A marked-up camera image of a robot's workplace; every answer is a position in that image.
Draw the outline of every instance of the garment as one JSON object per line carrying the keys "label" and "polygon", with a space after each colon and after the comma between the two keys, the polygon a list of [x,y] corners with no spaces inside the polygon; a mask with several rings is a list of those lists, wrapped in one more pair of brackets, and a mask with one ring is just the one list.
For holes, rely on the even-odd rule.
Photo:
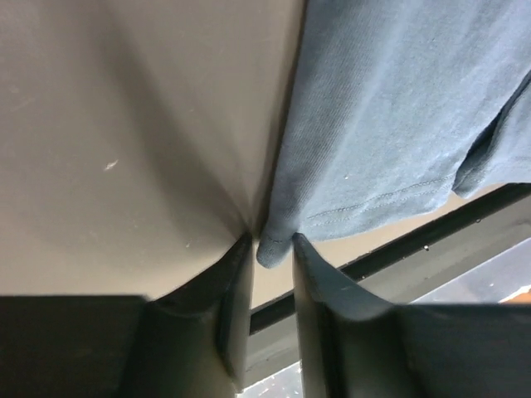
{"label": "garment", "polygon": [[531,181],[531,2],[309,0],[258,261]]}

